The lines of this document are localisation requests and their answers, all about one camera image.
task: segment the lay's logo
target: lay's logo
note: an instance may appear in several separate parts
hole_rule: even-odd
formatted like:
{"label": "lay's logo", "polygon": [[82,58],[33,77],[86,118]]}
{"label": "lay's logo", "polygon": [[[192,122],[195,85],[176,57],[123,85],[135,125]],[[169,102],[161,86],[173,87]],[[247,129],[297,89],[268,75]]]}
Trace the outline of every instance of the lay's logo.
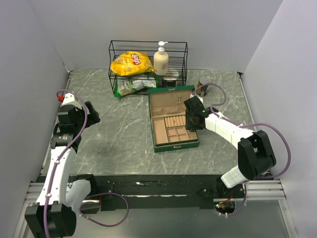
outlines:
{"label": "lay's logo", "polygon": [[131,57],[132,57],[132,62],[134,65],[141,64],[140,58],[137,54],[131,54]]}

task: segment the soap dispenser bottle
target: soap dispenser bottle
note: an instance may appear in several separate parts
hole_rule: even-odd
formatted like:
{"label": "soap dispenser bottle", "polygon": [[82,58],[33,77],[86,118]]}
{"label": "soap dispenser bottle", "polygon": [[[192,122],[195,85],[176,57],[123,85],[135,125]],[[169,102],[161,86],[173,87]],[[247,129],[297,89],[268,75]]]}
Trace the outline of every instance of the soap dispenser bottle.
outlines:
{"label": "soap dispenser bottle", "polygon": [[168,53],[165,52],[164,49],[164,41],[160,41],[158,43],[159,49],[154,54],[154,73],[157,75],[166,75],[167,74],[167,68],[168,68]]}

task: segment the green jewelry box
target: green jewelry box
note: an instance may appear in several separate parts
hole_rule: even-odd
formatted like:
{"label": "green jewelry box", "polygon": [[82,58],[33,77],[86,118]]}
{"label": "green jewelry box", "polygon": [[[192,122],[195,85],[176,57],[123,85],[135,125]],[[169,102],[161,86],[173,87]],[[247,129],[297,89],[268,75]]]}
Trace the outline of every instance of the green jewelry box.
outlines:
{"label": "green jewelry box", "polygon": [[195,87],[179,86],[148,90],[154,152],[198,147],[196,131],[186,130],[186,107]]}

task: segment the cable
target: cable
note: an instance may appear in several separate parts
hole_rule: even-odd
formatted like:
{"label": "cable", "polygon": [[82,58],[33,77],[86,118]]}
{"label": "cable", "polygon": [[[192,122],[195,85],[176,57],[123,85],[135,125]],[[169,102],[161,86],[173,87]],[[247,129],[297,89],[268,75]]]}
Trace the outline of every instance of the cable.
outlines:
{"label": "cable", "polygon": [[[219,88],[219,89],[222,91],[222,93],[223,93],[223,96],[224,96],[223,102],[222,102],[222,103],[218,103],[218,104],[212,104],[211,107],[210,107],[211,112],[212,112],[213,114],[215,114],[217,117],[219,117],[219,114],[216,113],[216,112],[212,109],[212,107],[214,107],[214,106],[222,106],[222,105],[226,102],[226,93],[225,93],[225,91],[224,91],[219,85],[214,84],[214,83],[205,83],[205,84],[201,85],[200,87],[196,88],[196,89],[193,91],[192,95],[194,95],[195,92],[196,92],[198,89],[200,89],[200,88],[202,88],[202,87],[204,87],[204,86],[207,86],[207,85],[215,86],[215,87]],[[239,123],[237,123],[237,122],[235,122],[235,121],[233,121],[233,120],[230,120],[230,119],[228,119],[228,118],[226,118],[226,117],[222,117],[222,119],[224,119],[224,120],[226,120],[227,122],[230,122],[230,123],[232,123],[232,124],[234,124],[234,125],[236,125],[236,126],[241,125],[241,126],[240,126],[241,128],[249,128],[249,127],[258,126],[258,125],[267,126],[267,127],[271,128],[272,130],[274,130],[274,131],[279,135],[279,137],[282,139],[282,141],[283,141],[283,143],[284,143],[284,145],[285,145],[285,147],[286,147],[286,150],[287,150],[287,163],[286,163],[285,168],[284,168],[281,172],[279,172],[279,173],[277,173],[277,174],[275,174],[275,175],[263,176],[263,177],[260,177],[260,178],[272,179],[272,178],[275,178],[275,177],[278,177],[278,176],[283,175],[283,174],[288,170],[288,167],[289,167],[290,164],[291,164],[291,150],[290,150],[290,148],[289,148],[289,145],[288,145],[288,143],[287,143],[285,137],[282,135],[282,133],[281,133],[278,129],[276,129],[274,126],[272,126],[272,125],[270,125],[270,124],[268,124],[268,123],[264,123],[264,122],[258,122],[258,123],[254,123],[254,124],[250,124],[250,125],[242,125],[242,124],[239,124]]]}
{"label": "cable", "polygon": [[[85,119],[84,119],[84,124],[83,127],[80,129],[79,133],[77,134],[77,136],[75,136],[75,138],[66,146],[66,148],[61,152],[61,154],[59,155],[59,157],[57,158],[56,161],[60,161],[61,158],[63,157],[63,155],[65,154],[65,152],[72,146],[72,144],[80,137],[81,133],[83,133],[86,124],[87,124],[87,107],[84,103],[84,101],[74,92],[71,92],[69,90],[66,89],[62,89],[59,90],[57,92],[57,98],[59,98],[59,93],[60,92],[66,92],[66,93],[70,93],[72,95],[74,95],[74,97],[76,97],[82,104],[83,109],[84,109],[84,113],[85,113]],[[54,163],[53,169],[52,169],[52,173],[51,173],[51,177],[50,177],[50,181],[49,181],[49,186],[48,186],[48,190],[47,190],[47,195],[46,195],[46,200],[45,200],[45,204],[44,204],[44,231],[45,231],[45,235],[47,238],[50,238],[50,233],[49,233],[49,228],[48,228],[48,217],[47,217],[47,213],[48,213],[48,205],[49,205],[49,201],[50,201],[50,197],[48,196],[51,192],[52,189],[52,185],[53,185],[53,180],[54,180],[54,176],[55,176],[55,172],[56,172],[56,168],[58,166],[58,163]]]}
{"label": "cable", "polygon": [[[226,96],[226,92],[224,91],[223,88],[221,88],[219,85],[217,84],[214,84],[214,83],[205,83],[201,86],[199,86],[198,88],[196,88],[193,92],[192,92],[192,95],[195,95],[196,91],[206,85],[212,85],[212,86],[215,86],[217,87],[218,89],[220,89],[222,91],[222,94],[223,94],[223,101],[222,103],[216,103],[216,104],[212,104],[211,107],[210,107],[210,110],[213,114],[215,114],[217,117],[220,117],[218,113],[216,113],[214,110],[213,110],[213,107],[216,107],[216,106],[222,106],[223,104],[225,104],[226,100],[227,100],[227,96]],[[226,120],[227,122],[230,122],[234,125],[239,125],[237,122],[233,121],[233,120],[230,120],[229,118],[226,118],[226,117],[222,117],[222,119]]]}
{"label": "cable", "polygon": [[238,213],[238,212],[241,210],[241,208],[244,206],[246,200],[247,200],[247,184],[245,183],[245,184],[244,184],[244,198],[243,198],[243,200],[242,200],[242,203],[241,203],[240,207],[239,207],[238,209],[234,210],[233,213],[229,213],[229,214],[226,214],[226,215],[225,215],[225,214],[222,214],[222,213],[220,213],[220,214],[221,214],[221,215],[224,215],[224,216],[232,216],[232,215]]}
{"label": "cable", "polygon": [[104,193],[99,193],[99,194],[95,194],[95,195],[90,195],[90,196],[87,196],[87,198],[91,198],[91,197],[96,197],[96,196],[102,196],[102,195],[115,195],[115,196],[118,196],[118,197],[121,197],[125,204],[127,205],[127,210],[126,210],[126,213],[124,215],[124,217],[122,218],[121,221],[119,221],[118,223],[116,224],[113,224],[113,225],[106,225],[106,224],[103,224],[103,223],[100,223],[100,222],[97,222],[96,220],[84,215],[82,212],[81,212],[81,207],[84,205],[84,204],[94,204],[94,202],[85,202],[83,204],[81,204],[80,208],[79,208],[79,213],[80,215],[79,216],[82,216],[84,218],[86,218],[87,220],[93,222],[93,223],[96,223],[97,225],[100,225],[100,226],[103,226],[103,227],[115,227],[115,226],[118,226],[120,225],[122,222],[124,222],[124,220],[127,218],[128,214],[129,214],[129,204],[128,204],[128,201],[123,197],[121,196],[120,194],[117,194],[117,193],[114,193],[114,192],[104,192]]}
{"label": "cable", "polygon": [[219,202],[219,204],[229,203],[232,198],[233,198],[233,193],[230,195],[229,199],[227,199],[225,201],[221,201],[221,202]]}

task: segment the wire rack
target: wire rack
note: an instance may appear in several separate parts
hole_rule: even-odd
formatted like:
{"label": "wire rack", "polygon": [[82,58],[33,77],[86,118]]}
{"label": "wire rack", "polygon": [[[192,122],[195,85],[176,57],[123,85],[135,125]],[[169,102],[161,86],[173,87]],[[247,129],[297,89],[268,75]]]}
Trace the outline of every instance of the wire rack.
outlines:
{"label": "wire rack", "polygon": [[[137,51],[137,52],[146,52],[148,57],[153,64],[153,57],[155,52],[158,51],[159,44],[158,41],[120,41],[120,40],[112,40],[109,45],[109,80],[111,83],[111,88],[113,93],[115,93],[115,86],[117,83],[117,79],[130,79],[130,80],[151,80],[152,76],[155,76],[157,81],[157,87],[167,87],[166,80],[164,78],[168,78],[169,80],[175,81],[176,86],[184,86],[186,85],[187,80],[187,54],[188,54],[188,46],[187,42],[168,42],[165,46],[165,51],[168,53],[168,71],[166,76],[158,76],[158,75],[149,75],[149,74],[138,74],[133,76],[118,76],[110,69],[110,64],[116,58],[118,58],[121,54],[127,51]],[[147,94],[148,90],[146,88],[135,92],[134,94]]]}

